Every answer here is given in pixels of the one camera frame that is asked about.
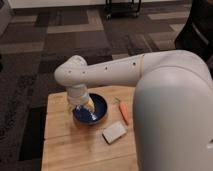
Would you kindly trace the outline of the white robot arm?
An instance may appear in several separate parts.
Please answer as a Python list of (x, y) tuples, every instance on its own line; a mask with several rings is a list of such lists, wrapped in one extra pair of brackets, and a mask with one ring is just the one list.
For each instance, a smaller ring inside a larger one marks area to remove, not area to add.
[(88, 101), (89, 85), (133, 86), (139, 171), (213, 171), (213, 79), (186, 50), (143, 53), (89, 65), (74, 55), (54, 72), (68, 101)]

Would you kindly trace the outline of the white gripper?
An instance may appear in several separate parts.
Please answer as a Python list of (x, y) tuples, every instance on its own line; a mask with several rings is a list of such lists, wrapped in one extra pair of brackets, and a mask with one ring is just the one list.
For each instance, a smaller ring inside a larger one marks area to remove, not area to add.
[(92, 99), (89, 99), (89, 93), (85, 84), (75, 85), (67, 88), (67, 99), (72, 105), (69, 105), (69, 114), (73, 113), (76, 105), (84, 105), (84, 107), (90, 112), (95, 112), (95, 105)]

